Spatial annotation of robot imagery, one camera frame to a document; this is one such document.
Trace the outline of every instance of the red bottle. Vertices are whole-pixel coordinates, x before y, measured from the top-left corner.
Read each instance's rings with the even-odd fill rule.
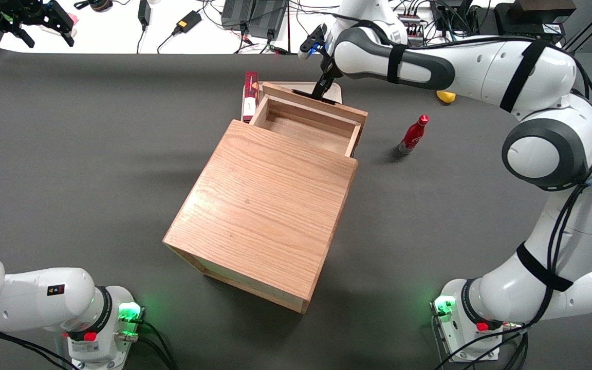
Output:
[[[428,116],[421,115],[420,119],[418,119],[417,122],[408,129],[406,136],[404,136],[403,140],[397,146],[401,154],[408,155],[413,152],[415,146],[423,136],[423,130],[427,123]]]

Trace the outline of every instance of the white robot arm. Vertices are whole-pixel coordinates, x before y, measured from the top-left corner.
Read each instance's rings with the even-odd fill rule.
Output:
[[[325,28],[315,31],[299,52],[301,59],[315,50],[324,55],[324,75],[312,98],[321,98],[336,77],[371,77],[451,91],[498,105],[519,121],[501,155],[514,176],[549,192],[540,220],[504,264],[476,279],[450,281],[434,304],[435,314],[444,316],[439,322],[451,361],[496,360],[502,323],[526,326],[540,311],[550,274],[535,274],[534,265],[547,271],[560,212],[573,189],[592,176],[592,104],[571,93],[580,72],[576,62],[526,39],[474,36],[408,48],[406,30],[387,0],[344,0],[336,23],[323,33]],[[592,312],[592,187],[577,198],[559,232],[559,262],[551,275],[566,286],[553,290],[542,319]]]
[[[54,268],[5,274],[0,262],[0,332],[61,331],[75,368],[120,369],[141,308],[120,286],[96,286],[88,272]]]

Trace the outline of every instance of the white table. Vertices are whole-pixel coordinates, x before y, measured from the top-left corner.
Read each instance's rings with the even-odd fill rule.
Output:
[[[491,7],[496,3],[512,3],[514,0],[496,0],[491,2]],[[105,12],[94,12],[90,7],[77,10],[72,5],[76,0],[58,0],[66,12],[75,14],[79,21],[75,25],[77,33],[75,35],[75,46],[69,47],[63,38],[58,35],[41,30],[38,26],[23,26],[24,30],[35,40],[35,47],[30,49],[24,42],[15,38],[11,33],[5,33],[0,42],[1,49],[18,52],[59,52],[59,53],[86,53],[86,54],[125,54],[136,52],[136,44],[141,36],[141,24],[138,21],[138,2],[139,0],[129,0],[129,4],[121,5],[114,3],[113,7]],[[223,9],[224,0],[214,0],[212,6],[217,9]],[[309,9],[311,7],[337,7],[341,0],[301,0],[301,5],[306,10],[316,10],[322,12],[336,12],[334,9]],[[400,0],[393,0],[390,5],[397,6]],[[327,14],[303,14],[296,12],[297,5],[289,3],[289,21],[282,21],[282,28],[277,40],[272,45],[289,49],[287,40],[287,24],[290,24],[291,30],[291,51],[297,52],[300,44],[306,36],[318,25],[326,23],[331,26],[335,18]],[[401,5],[397,11],[403,12],[404,5]],[[486,7],[488,0],[474,0],[473,5]],[[158,45],[171,35],[175,24],[191,10],[202,8],[202,2],[198,0],[160,0],[160,3],[151,5],[152,15],[150,25],[147,28],[146,35],[141,42],[140,52],[156,53]],[[220,26],[210,21],[209,16],[216,23],[220,23],[220,14],[211,6],[206,9],[206,15],[200,12],[202,21],[197,24],[188,33],[179,33],[176,37],[169,40],[161,49],[162,54],[232,54],[239,48],[239,36],[232,31],[223,30]],[[430,28],[434,27],[432,23],[432,14],[430,3],[422,3],[418,10],[418,16],[430,22]],[[246,47],[240,53],[259,53],[265,46],[266,39],[250,37],[256,46]]]

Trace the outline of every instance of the black table surface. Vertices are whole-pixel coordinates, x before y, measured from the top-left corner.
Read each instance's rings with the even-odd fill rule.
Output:
[[[161,240],[230,120],[244,73],[314,81],[318,61],[267,55],[0,51],[0,260],[82,267],[129,289],[183,369],[428,369],[428,302],[514,253],[547,195],[504,168],[516,124],[497,107],[339,79],[369,118],[359,169],[305,316],[202,276]],[[421,114],[414,153],[388,152]],[[16,333],[53,347],[42,330]],[[592,314],[541,322],[526,369],[592,368]],[[500,368],[485,363],[481,369]],[[0,368],[51,368],[0,341]],[[135,344],[129,370],[163,368]],[[457,365],[446,367],[448,370]]]

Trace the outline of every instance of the wooden drawer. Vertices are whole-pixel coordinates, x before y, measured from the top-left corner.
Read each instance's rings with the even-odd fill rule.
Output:
[[[312,100],[268,82],[263,91],[252,126],[352,156],[364,127],[365,112]]]

